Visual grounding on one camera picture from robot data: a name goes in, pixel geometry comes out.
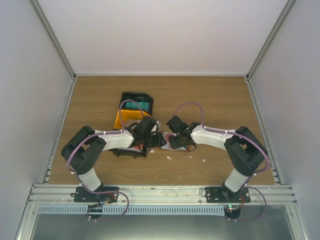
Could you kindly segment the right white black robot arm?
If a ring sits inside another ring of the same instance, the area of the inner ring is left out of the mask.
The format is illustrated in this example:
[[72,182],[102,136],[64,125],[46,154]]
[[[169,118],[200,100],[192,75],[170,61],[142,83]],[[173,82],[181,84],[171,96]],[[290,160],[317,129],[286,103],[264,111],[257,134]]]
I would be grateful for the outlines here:
[[228,203],[239,197],[240,190],[254,174],[269,167],[266,148],[247,127],[222,130],[198,122],[188,125],[180,119],[172,119],[166,125],[173,132],[169,137],[172,149],[186,148],[188,145],[208,145],[227,152],[233,169],[220,189],[223,200]]

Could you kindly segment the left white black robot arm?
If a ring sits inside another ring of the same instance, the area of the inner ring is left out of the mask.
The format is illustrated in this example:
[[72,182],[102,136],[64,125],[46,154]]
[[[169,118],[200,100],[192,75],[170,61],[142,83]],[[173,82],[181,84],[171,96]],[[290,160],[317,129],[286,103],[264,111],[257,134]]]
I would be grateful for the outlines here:
[[135,124],[112,131],[84,126],[62,148],[60,154],[66,160],[66,169],[82,184],[86,197],[92,202],[98,202],[103,197],[104,185],[94,166],[102,152],[116,150],[123,153],[137,147],[141,154],[146,155],[152,148],[165,144],[157,125],[143,128]]

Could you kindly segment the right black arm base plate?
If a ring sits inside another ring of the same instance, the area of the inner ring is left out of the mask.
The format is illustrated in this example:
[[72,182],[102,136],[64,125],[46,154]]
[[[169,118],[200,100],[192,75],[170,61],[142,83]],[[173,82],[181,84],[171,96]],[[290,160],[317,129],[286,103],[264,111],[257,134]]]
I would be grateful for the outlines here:
[[207,203],[242,204],[251,202],[248,189],[232,192],[221,186],[207,186],[200,191],[200,195],[206,199]]

